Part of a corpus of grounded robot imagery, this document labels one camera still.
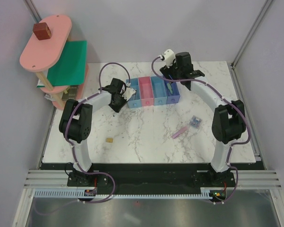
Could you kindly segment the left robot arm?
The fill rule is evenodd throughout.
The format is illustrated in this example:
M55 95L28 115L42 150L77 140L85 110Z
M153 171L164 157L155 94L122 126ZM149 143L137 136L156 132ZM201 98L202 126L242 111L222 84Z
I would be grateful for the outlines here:
M94 182L94 174L89 171L92 166L87 139L92 129L93 113L104 106L109 106L118 113L136 94L136 90L129 87L129 83L113 78L110 85L101 87L99 91L79 101L66 101L59 123L59 131L71 147L73 166L77 171L78 181L84 186Z

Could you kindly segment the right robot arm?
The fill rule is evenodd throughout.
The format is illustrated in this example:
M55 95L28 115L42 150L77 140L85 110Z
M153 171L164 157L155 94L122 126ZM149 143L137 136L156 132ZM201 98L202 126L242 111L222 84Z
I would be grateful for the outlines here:
M215 89L200 70L195 70L188 52L174 53L166 50L158 59L165 65L158 77L169 83L179 82L197 94L213 111L212 133L216 139L208 183L218 186L224 181L223 172L230 168L232 147L240 145L242 134L250 131L241 100L229 101Z

